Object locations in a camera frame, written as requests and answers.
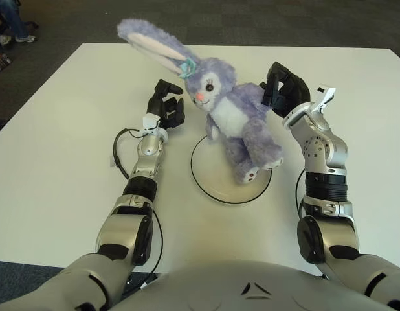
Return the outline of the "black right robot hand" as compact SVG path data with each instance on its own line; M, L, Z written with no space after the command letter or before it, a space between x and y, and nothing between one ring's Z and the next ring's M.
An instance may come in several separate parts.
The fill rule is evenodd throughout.
M278 62L271 65L267 81L262 82L260 87L264 90L261 103L281 118L285 118L297 106L311 101L306 83Z

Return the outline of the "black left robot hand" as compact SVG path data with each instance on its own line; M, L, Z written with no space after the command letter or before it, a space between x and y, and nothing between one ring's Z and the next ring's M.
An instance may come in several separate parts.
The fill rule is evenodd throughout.
M164 130L176 128L182 125L185 120L184 99L177 100L175 97L171 97L164 100L169 94L182 95L183 89L160 79L155 86L153 96L148 101L146 111L160 117L159 121L155 121L155 125Z

